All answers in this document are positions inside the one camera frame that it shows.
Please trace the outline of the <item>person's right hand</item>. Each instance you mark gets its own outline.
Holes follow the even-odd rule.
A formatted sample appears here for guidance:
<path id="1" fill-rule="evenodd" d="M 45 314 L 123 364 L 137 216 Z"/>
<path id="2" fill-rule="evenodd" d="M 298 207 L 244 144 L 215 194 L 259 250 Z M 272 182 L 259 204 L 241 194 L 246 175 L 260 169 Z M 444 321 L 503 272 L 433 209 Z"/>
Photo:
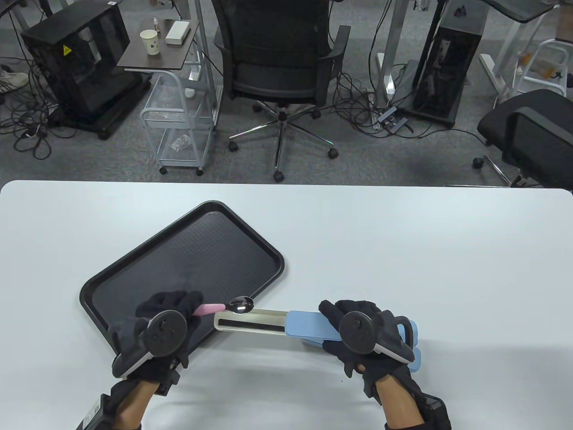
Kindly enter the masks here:
<path id="1" fill-rule="evenodd" d="M 331 303 L 324 300 L 319 304 L 319 312 L 341 338 L 340 341 L 325 340 L 322 349 L 342 363 L 348 378 L 354 373 L 362 376 L 363 391 L 368 398 L 380 403 L 375 385 L 391 376 L 413 397 L 417 407 L 423 407 L 424 395 L 409 369 L 415 360 L 413 330 L 407 323 L 406 340 L 403 340 L 398 328 L 406 322 L 406 317 L 380 310 L 370 301 Z"/>

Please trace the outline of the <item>person's left hand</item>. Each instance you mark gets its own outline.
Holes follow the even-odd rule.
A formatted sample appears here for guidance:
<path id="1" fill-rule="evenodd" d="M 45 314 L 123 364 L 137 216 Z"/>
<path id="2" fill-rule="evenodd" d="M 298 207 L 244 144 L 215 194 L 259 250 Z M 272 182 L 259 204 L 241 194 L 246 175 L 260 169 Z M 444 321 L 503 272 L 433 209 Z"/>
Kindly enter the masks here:
<path id="1" fill-rule="evenodd" d="M 201 323 L 194 313 L 202 304 L 198 291 L 159 292 L 139 304 L 134 317 L 112 324 L 113 376 L 162 384 L 177 366 L 186 369 L 190 341 Z"/>

